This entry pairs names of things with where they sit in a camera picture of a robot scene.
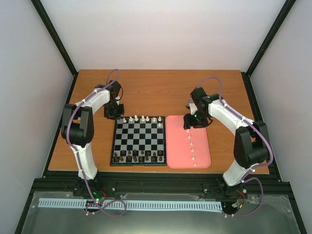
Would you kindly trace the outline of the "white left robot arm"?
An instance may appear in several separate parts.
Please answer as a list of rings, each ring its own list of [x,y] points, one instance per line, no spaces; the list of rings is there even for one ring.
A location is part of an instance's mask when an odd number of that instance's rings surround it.
[[[117,81],[108,85],[97,85],[90,95],[75,104],[66,104],[62,113],[61,136],[74,153],[78,176],[88,180],[84,190],[90,196],[101,192],[101,183],[94,178],[98,173],[95,166],[91,142],[94,137],[94,114],[104,108],[104,117],[119,120],[124,114],[120,103],[122,90]]]

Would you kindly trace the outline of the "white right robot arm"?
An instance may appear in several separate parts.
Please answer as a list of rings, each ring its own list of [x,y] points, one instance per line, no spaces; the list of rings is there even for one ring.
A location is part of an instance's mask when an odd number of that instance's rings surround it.
[[[216,191],[230,197],[239,184],[265,162],[271,163],[273,151],[267,126],[262,121],[246,118],[219,94],[208,95],[201,87],[191,92],[190,113],[183,117],[183,128],[206,128],[217,119],[234,135],[234,161],[217,183]]]

